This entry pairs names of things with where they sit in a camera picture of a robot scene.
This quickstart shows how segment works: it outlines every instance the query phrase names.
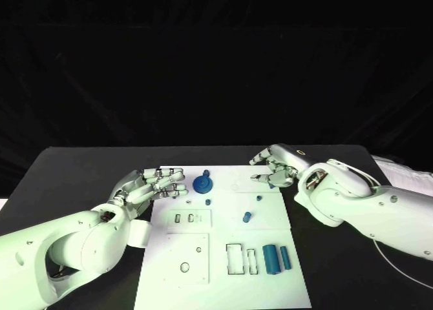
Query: white sheet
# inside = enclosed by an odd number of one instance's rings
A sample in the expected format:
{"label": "white sheet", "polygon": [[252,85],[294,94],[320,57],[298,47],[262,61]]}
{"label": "white sheet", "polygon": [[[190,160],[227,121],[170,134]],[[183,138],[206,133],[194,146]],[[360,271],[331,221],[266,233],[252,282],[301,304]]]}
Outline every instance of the white sheet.
{"label": "white sheet", "polygon": [[[266,167],[213,166],[183,169],[188,195],[175,200],[157,200],[152,206],[152,232],[144,254],[135,309],[308,308],[308,294],[279,190],[249,180],[252,174],[268,173]],[[193,191],[191,183],[204,169],[210,172],[213,189],[207,194],[199,194]],[[255,200],[258,194],[262,196],[261,201]],[[206,199],[210,199],[209,206],[204,204]],[[188,281],[181,284],[168,281],[170,267],[178,264],[170,255],[173,245],[167,240],[167,234],[178,232],[167,229],[170,210],[177,209],[210,210],[210,226],[201,225],[197,231],[191,231],[209,234],[207,284],[188,285]],[[248,223],[242,222],[245,211],[252,213]],[[227,275],[227,243],[242,244],[245,274]],[[279,246],[287,247],[292,268],[285,271],[281,264],[281,273],[277,275],[265,271],[265,244],[277,245],[278,257]],[[246,249],[255,249],[258,275],[248,272]]]}

